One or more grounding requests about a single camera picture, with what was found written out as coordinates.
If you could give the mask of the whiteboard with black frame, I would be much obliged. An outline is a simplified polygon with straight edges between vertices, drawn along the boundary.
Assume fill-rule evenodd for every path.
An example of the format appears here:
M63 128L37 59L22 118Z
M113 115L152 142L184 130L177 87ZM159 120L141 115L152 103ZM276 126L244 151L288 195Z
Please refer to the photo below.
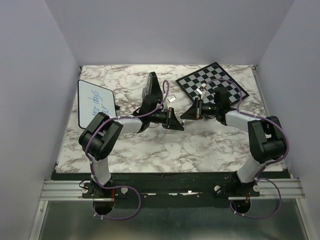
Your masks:
M111 117L117 115L113 91L84 80L77 82L77 102L81 129L85 129L99 112Z

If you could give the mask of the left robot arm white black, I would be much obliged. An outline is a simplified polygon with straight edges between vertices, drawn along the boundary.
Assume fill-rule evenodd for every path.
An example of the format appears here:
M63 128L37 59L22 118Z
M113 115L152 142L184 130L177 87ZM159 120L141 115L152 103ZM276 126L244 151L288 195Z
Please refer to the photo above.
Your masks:
M135 194L139 192L127 185L111 186L112 174L109 170L108 157L118 138L124 134L139 134L144 132L150 123L161 124L164 129L183 131L184 127L175 116L172 107L165 106L167 97L148 94L142 98L142 105L129 116L112 117L99 112L88 124L79 137L79 144L89 159L91 180L88 186L82 187L85 198L98 195L107 197L110 192L126 189Z

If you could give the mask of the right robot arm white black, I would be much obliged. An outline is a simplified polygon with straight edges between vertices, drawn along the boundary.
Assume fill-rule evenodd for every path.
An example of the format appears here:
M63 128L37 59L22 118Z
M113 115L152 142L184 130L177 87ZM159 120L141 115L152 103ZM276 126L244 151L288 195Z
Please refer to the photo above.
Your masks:
M214 188L216 193L241 196L247 192L248 184L256 181L267 166L286 157L290 148L288 137L276 116L261 117L241 112L231 107L226 88L218 87L213 92L214 103L204 103L197 97L180 118L201 120L214 116L222 125L248 133L250 156L243 166L232 174L230 183L225 187Z

